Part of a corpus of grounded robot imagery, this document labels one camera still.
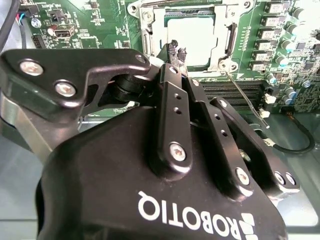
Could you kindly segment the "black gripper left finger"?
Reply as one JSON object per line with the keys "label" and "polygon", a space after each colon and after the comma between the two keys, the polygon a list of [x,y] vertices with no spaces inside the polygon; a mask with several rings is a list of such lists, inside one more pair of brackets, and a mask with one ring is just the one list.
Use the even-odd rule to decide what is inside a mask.
{"label": "black gripper left finger", "polygon": [[133,49],[21,49],[0,56],[1,117],[49,172],[122,164],[158,176],[193,168],[188,94],[172,54]]}

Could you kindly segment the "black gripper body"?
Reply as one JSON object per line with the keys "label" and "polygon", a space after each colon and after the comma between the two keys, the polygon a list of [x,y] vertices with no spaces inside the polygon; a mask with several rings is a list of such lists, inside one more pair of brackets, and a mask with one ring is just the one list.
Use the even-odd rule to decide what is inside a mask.
{"label": "black gripper body", "polygon": [[285,240],[257,185],[234,201],[219,187],[215,148],[191,125],[193,166],[168,182],[149,167],[155,110],[138,107],[62,143],[37,191],[40,240]]}

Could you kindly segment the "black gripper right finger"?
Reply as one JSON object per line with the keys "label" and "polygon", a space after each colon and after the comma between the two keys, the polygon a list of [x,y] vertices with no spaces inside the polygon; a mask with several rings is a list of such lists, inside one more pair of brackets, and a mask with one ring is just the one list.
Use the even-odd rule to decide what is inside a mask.
{"label": "black gripper right finger", "polygon": [[179,201],[285,199],[299,181],[261,137],[223,98],[208,100],[188,77],[186,51],[176,54],[181,99],[176,106],[176,142],[184,149],[177,163]]}

